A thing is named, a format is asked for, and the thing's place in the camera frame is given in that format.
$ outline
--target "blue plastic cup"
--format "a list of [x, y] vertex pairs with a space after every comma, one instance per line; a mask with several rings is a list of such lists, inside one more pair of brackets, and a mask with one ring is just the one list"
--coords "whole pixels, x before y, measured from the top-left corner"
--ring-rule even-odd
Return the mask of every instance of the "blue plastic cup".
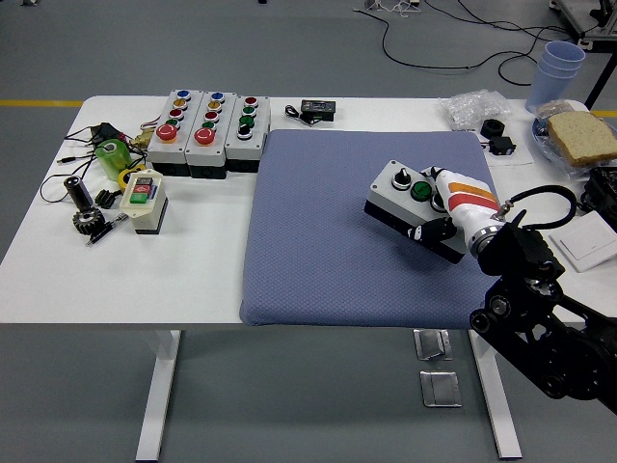
[[576, 72], [570, 76], [552, 75], [538, 67], [536, 69], [536, 76], [531, 83], [527, 102], [524, 105], [525, 109], [535, 114], [538, 106], [554, 99], [559, 99], [576, 76]]
[[574, 69], [580, 68], [585, 52], [568, 41], [550, 41], [544, 47], [542, 59], [556, 68]]
[[540, 60], [538, 62], [538, 68], [543, 70], [546, 74], [555, 75], [557, 77], [571, 77], [571, 76], [577, 75], [580, 65], [578, 65], [576, 68], [573, 68], [573, 69], [564, 69], [564, 68], [558, 68], [555, 66], [551, 66], [546, 61]]

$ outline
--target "white cable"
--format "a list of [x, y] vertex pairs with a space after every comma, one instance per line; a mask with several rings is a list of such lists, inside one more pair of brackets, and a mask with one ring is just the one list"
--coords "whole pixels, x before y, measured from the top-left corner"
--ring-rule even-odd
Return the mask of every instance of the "white cable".
[[404, 14], [406, 12], [410, 12], [410, 13], [420, 12], [420, 8], [412, 5], [412, 3], [409, 0], [407, 1], [400, 0], [396, 5], [394, 5], [390, 9], [384, 5], [383, 0], [375, 0], [374, 6], [376, 6], [378, 9], [384, 9], [389, 13], [399, 13], [403, 17], [409, 17], [407, 14]]

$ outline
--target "gray floor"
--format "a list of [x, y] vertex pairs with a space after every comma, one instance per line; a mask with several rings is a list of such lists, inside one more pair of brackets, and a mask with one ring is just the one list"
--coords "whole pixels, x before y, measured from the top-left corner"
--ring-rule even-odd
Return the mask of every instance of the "gray floor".
[[[0, 3], [0, 99], [166, 95], [176, 87], [292, 102], [483, 88], [523, 98], [528, 91], [498, 78], [499, 60], [448, 72], [389, 61], [381, 50], [384, 25], [352, 12], [363, 0], [19, 3]], [[453, 0], [432, 3], [469, 17]], [[466, 4], [487, 20], [565, 24], [547, 0]], [[407, 18], [379, 16], [391, 24], [390, 53], [419, 64], [472, 65], [501, 50], [527, 51], [532, 42], [426, 5]], [[539, 44], [532, 56], [541, 51]], [[608, 56], [588, 54], [567, 97], [584, 101]], [[520, 60], [505, 72], [529, 82], [534, 66]], [[596, 109], [617, 109], [614, 82], [613, 76]], [[0, 106], [1, 256], [76, 114]], [[463, 335], [455, 336], [466, 352]], [[418, 408], [414, 358], [411, 334], [400, 329], [185, 333], [161, 461], [497, 461], [474, 380], [466, 392], [473, 406], [463, 412], [473, 414], [474, 425], [457, 433], [457, 415], [426, 416]], [[0, 461], [131, 461], [152, 366], [139, 333], [3, 329]], [[617, 420], [602, 405], [549, 400], [513, 368], [501, 368], [525, 461], [613, 459]]]

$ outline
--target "blue cushion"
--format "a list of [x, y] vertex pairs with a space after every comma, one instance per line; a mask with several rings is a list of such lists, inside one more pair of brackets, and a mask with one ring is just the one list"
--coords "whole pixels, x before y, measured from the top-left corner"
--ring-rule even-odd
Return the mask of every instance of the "blue cushion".
[[391, 159], [495, 191], [471, 133], [271, 132], [249, 228], [245, 323], [469, 328], [495, 278], [472, 256], [451, 264], [363, 211]]

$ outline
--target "toast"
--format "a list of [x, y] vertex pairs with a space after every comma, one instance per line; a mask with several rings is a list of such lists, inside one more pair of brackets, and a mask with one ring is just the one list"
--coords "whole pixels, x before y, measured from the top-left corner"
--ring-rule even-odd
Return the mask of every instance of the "toast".
[[617, 138], [612, 129], [586, 111], [550, 116], [550, 139], [573, 167], [617, 158]]

